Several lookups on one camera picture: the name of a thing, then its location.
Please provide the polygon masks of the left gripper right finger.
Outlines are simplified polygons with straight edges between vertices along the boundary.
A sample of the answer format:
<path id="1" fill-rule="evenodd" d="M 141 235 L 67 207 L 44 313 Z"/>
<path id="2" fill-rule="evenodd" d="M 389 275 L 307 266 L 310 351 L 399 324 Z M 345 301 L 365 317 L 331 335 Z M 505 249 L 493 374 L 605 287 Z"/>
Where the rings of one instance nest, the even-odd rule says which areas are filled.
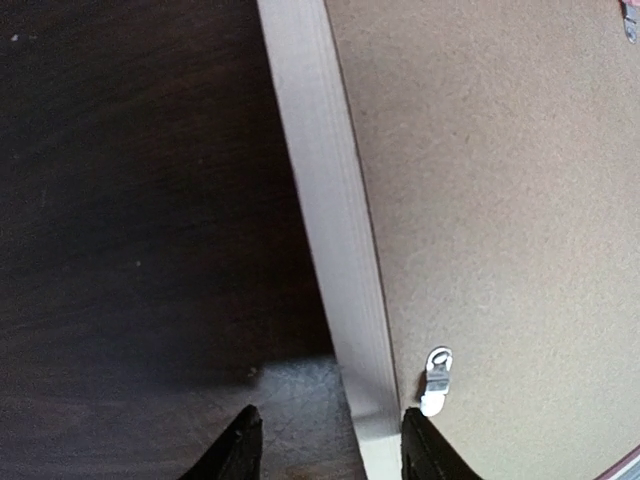
<path id="1" fill-rule="evenodd" d="M 402 419 L 401 456 L 403 480 L 481 479 L 415 407 Z"/>

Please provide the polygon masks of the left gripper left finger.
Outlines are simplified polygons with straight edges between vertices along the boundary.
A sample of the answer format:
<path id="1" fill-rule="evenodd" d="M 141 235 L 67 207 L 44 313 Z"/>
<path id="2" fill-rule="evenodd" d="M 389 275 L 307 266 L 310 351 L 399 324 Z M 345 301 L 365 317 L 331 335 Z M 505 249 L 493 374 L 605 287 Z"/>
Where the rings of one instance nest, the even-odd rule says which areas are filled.
<path id="1" fill-rule="evenodd" d="M 263 421 L 247 405 L 179 480 L 255 480 L 260 478 Z"/>

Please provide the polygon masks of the pink wooden picture frame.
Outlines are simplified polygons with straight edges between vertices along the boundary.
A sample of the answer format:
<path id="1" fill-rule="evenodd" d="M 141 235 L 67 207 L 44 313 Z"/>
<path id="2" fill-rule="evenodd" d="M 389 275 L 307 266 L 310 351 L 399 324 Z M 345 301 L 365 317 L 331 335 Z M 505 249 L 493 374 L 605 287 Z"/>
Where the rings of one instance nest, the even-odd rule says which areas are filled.
<path id="1" fill-rule="evenodd" d="M 404 413 L 418 408 L 435 426 L 434 417 L 450 390 L 453 354 L 446 346 L 428 354 L 418 402 L 402 407 L 370 205 L 329 2 L 262 1 L 258 8 L 365 472 L 370 479 L 402 479 Z M 622 9 L 625 36 L 639 48 L 639 5 L 616 2 Z"/>

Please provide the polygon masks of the brown backing board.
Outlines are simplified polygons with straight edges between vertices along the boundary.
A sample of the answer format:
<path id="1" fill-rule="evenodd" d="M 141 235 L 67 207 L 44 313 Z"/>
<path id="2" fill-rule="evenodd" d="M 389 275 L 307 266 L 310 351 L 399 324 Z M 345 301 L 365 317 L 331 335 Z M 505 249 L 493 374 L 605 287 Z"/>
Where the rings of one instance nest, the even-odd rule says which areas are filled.
<path id="1" fill-rule="evenodd" d="M 639 471 L 639 48 L 616 1 L 331 1 L 402 407 L 485 479 Z"/>

